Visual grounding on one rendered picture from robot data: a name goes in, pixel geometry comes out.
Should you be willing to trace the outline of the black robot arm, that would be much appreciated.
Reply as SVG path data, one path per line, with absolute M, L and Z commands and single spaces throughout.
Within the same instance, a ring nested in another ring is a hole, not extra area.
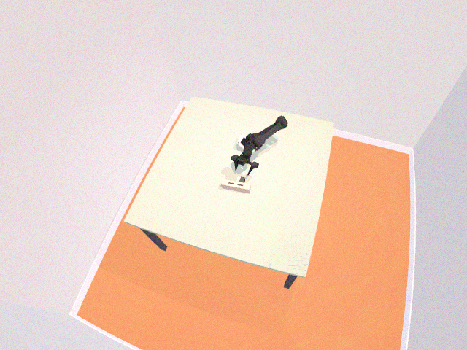
M 287 124 L 288 121 L 285 119 L 285 116 L 280 115 L 276 119 L 275 123 L 263 129 L 261 132 L 253 134 L 250 133 L 245 136 L 246 138 L 243 137 L 243 139 L 241 140 L 241 144 L 244 146 L 243 153 L 245 154 L 245 156 L 240 154 L 237 160 L 237 164 L 248 164 L 249 159 L 247 158 L 247 156 L 251 155 L 253 150 L 258 151 L 270 136 L 275 134 L 277 131 L 286 128 Z

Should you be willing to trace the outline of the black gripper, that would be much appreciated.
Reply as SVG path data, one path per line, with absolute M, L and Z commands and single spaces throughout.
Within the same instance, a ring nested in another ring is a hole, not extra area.
M 249 162 L 248 164 L 250 164 L 250 169 L 249 169 L 249 172 L 248 172 L 248 175 L 250 174 L 250 172 L 254 169 L 254 168 L 257 168 L 259 166 L 259 163 L 257 162 L 250 162 L 250 157 L 251 155 L 248 155 L 247 158 L 249 159 Z M 238 164 L 237 164 L 237 160 L 238 160 L 239 156 L 238 155 L 232 155 L 231 156 L 231 160 L 234 162 L 234 165 L 235 165 L 235 171 L 237 170 L 237 167 L 238 167 Z

